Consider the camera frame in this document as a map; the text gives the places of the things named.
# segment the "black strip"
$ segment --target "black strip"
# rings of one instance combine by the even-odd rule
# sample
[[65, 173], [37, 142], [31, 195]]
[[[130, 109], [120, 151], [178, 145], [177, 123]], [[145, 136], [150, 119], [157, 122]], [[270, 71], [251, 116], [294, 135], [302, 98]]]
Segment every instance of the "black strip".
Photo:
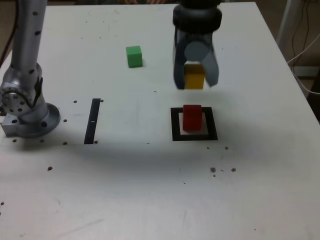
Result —
[[88, 125], [86, 126], [84, 144], [94, 144], [99, 107], [100, 98], [93, 98], [91, 103]]
[[208, 134], [181, 135], [179, 113], [183, 113], [182, 107], [171, 108], [172, 141], [211, 141], [218, 140], [214, 115], [211, 107], [203, 107]]

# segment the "white table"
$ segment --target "white table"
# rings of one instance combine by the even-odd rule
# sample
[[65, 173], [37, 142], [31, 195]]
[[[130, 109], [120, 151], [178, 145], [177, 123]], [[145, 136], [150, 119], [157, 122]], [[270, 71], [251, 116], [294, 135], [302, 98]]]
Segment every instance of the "white table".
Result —
[[[175, 88], [173, 8], [47, 8], [38, 62], [61, 123], [1, 133], [1, 240], [320, 238], [320, 127], [257, 6], [221, 4], [219, 83], [203, 91]], [[98, 144], [84, 145], [92, 98]], [[184, 104], [212, 107], [219, 140], [172, 141]]]

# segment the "wooden block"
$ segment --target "wooden block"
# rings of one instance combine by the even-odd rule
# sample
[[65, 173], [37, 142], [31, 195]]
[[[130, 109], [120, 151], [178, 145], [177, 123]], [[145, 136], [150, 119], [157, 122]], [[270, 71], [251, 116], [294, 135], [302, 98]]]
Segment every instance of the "wooden block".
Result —
[[129, 68], [142, 67], [142, 52], [140, 46], [127, 46], [125, 51]]
[[182, 129], [186, 132], [200, 131], [201, 127], [201, 105], [183, 105]]
[[203, 89], [205, 77], [205, 69], [201, 64], [184, 65], [184, 89]]

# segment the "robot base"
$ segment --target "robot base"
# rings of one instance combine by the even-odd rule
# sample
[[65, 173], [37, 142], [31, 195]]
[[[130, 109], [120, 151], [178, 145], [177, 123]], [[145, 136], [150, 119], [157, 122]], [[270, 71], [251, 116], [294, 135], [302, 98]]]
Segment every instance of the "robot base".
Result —
[[40, 121], [23, 124], [11, 114], [7, 114], [2, 129], [7, 137], [36, 138], [51, 132], [60, 122], [60, 113], [56, 106], [47, 103], [49, 112]]

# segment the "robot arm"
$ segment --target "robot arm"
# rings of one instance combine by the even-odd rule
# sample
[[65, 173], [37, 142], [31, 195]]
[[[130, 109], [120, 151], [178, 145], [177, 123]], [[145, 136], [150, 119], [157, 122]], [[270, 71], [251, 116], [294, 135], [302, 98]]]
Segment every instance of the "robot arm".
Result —
[[[218, 83], [219, 69], [212, 34], [220, 27], [220, 0], [182, 0], [174, 8], [174, 81], [185, 88], [184, 65], [200, 62], [210, 86]], [[17, 0], [18, 20], [12, 59], [0, 86], [1, 105], [8, 113], [2, 128], [8, 137], [34, 138], [52, 131], [60, 122], [59, 110], [46, 103], [42, 69], [37, 63], [47, 0]]]
[[7, 112], [2, 128], [8, 137], [33, 138], [47, 134], [60, 121], [59, 110], [45, 102], [37, 63], [47, 0], [17, 0], [16, 4], [12, 59], [0, 87], [1, 105]]
[[217, 9], [221, 0], [182, 0], [173, 10], [174, 67], [173, 77], [178, 89], [185, 88], [185, 63], [200, 62], [210, 87], [218, 83], [219, 68], [212, 43], [212, 34], [221, 24]]

